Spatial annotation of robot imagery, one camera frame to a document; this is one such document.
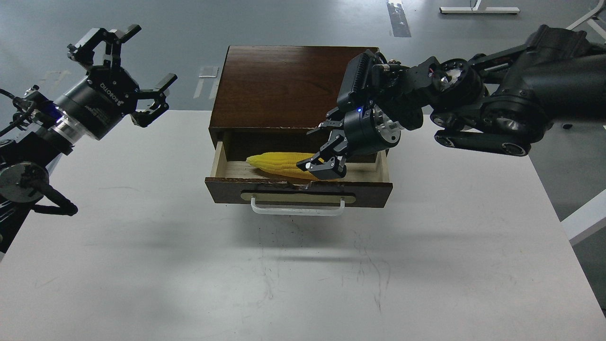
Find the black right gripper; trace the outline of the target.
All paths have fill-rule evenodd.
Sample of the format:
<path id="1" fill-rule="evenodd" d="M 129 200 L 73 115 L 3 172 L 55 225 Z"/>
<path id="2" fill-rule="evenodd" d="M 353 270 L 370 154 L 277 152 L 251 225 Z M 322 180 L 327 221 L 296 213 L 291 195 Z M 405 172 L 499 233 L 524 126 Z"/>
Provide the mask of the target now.
<path id="1" fill-rule="evenodd" d="M 347 174 L 346 151 L 349 157 L 378 153 L 395 147 L 401 138 L 400 123 L 392 121 L 377 105 L 344 112 L 335 107 L 325 120 L 306 136 L 336 130 L 320 151 L 296 163 L 298 169 L 320 180 L 342 179 Z"/>

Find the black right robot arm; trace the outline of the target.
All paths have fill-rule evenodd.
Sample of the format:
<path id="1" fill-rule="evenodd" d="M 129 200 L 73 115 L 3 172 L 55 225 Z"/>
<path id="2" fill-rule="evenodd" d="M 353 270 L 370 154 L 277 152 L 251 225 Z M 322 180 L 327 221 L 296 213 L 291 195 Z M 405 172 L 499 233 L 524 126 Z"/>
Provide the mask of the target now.
<path id="1" fill-rule="evenodd" d="M 347 65 L 337 106 L 314 132 L 327 142 L 297 167 L 346 176 L 346 161 L 395 147 L 422 126 L 422 108 L 445 147 L 526 156 L 555 121 L 605 122 L 605 45 L 584 31 L 541 25 L 523 45 L 469 60 L 430 57 L 407 67 L 366 50 Z"/>

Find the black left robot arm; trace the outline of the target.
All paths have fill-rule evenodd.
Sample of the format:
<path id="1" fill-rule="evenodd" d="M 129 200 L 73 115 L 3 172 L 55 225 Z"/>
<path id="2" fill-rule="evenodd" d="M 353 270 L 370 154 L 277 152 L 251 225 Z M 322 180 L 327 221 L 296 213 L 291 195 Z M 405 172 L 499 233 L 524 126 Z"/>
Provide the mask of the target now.
<path id="1" fill-rule="evenodd" d="M 123 68 L 121 50 L 139 25 L 125 32 L 93 28 L 75 45 L 68 58 L 85 69 L 85 77 L 56 100 L 37 85 L 23 97 L 6 90 L 16 112 L 1 130 L 1 254 L 9 250 L 30 212 L 73 216 L 77 206 L 50 184 L 50 164 L 69 155 L 87 135 L 100 140 L 125 116 L 147 127 L 167 112 L 168 88 L 177 76 L 169 73 L 153 89 L 141 89 Z"/>

